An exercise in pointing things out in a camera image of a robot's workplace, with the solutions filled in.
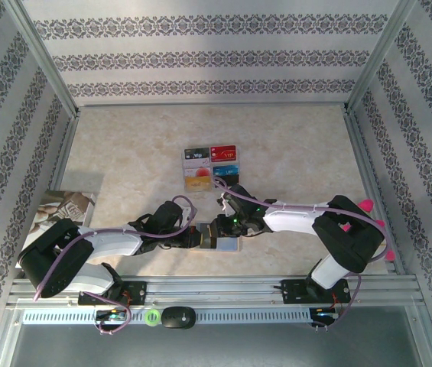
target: black bracket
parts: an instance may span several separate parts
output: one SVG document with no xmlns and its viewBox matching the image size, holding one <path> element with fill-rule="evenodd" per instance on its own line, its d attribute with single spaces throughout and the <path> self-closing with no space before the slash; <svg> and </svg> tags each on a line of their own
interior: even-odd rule
<svg viewBox="0 0 432 367">
<path fill-rule="evenodd" d="M 122 290 L 127 291 L 131 296 L 129 304 L 131 306 L 144 306 L 146 299 L 146 289 L 148 288 L 148 283 L 145 281 L 124 281 L 122 283 Z M 121 304 L 127 304 L 128 299 L 125 295 L 117 300 Z M 99 305 L 112 305 L 108 304 L 102 300 L 97 300 L 96 298 L 90 297 L 84 293 L 80 293 L 78 296 L 78 306 L 99 306 Z"/>
<path fill-rule="evenodd" d="M 284 279 L 281 281 L 279 289 L 282 291 L 284 304 L 333 304 L 335 298 L 343 303 L 350 302 L 350 289 L 348 281 L 340 279 L 337 283 L 328 290 L 321 289 L 316 296 L 310 293 L 309 281 L 307 279 Z"/>
</svg>

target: beige tile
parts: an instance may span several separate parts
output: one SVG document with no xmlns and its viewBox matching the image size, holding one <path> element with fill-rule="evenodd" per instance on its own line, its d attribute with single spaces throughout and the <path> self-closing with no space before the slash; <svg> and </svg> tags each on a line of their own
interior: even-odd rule
<svg viewBox="0 0 432 367">
<path fill-rule="evenodd" d="M 62 188 L 99 190 L 92 226 L 119 226 L 184 193 L 184 148 L 226 144 L 238 145 L 241 183 L 259 199 L 365 198 L 340 107 L 291 104 L 85 108 Z M 220 213 L 216 191 L 187 195 L 196 220 Z M 289 232 L 243 239 L 242 247 L 237 254 L 157 249 L 108 262 L 120 274 L 307 274 L 327 254 L 316 236 Z M 385 265 L 368 271 L 383 274 Z"/>
</svg>

